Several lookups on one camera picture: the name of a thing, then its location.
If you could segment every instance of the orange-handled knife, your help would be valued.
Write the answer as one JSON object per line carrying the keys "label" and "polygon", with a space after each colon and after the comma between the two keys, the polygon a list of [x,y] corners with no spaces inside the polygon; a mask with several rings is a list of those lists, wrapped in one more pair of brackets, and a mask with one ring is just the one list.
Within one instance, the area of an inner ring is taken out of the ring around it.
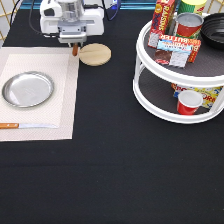
{"label": "orange-handled knife", "polygon": [[53,124],[0,123],[0,129],[16,129],[16,128],[58,128],[58,127]]}

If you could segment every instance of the silver plate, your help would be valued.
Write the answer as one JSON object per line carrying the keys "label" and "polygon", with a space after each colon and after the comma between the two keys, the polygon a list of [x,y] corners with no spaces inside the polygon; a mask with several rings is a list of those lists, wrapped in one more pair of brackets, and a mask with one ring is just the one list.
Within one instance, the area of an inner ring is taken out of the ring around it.
{"label": "silver plate", "polygon": [[32,107],[47,100],[54,90],[52,79],[41,72],[25,72],[9,79],[2,89],[3,98],[12,106]]}

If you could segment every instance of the white paper mat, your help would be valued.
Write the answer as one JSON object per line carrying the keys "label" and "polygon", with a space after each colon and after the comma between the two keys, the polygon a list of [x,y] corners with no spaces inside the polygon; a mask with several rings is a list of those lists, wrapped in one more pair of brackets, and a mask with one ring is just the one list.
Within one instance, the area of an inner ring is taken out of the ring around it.
{"label": "white paper mat", "polygon": [[0,58],[0,88],[10,77],[33,70],[48,74],[55,83],[52,97],[32,108],[11,107],[1,96],[0,122],[59,125],[58,129],[1,129],[0,141],[71,139],[79,67],[71,48],[1,48]]}

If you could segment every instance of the round wooden disc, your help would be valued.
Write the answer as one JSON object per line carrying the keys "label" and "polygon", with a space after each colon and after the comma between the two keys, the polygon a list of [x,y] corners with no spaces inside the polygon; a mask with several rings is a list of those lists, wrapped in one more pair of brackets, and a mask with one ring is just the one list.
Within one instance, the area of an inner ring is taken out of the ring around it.
{"label": "round wooden disc", "polygon": [[110,60],[111,50],[103,44],[89,44],[79,51],[79,58],[87,65],[103,65]]}

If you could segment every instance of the red cup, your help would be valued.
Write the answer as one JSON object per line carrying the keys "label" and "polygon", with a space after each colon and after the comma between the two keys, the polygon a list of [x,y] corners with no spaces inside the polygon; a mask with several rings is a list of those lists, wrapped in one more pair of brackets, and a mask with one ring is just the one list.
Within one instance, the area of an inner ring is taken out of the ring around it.
{"label": "red cup", "polygon": [[193,90],[184,90],[178,95],[177,111],[182,115],[193,115],[202,105],[203,97]]}

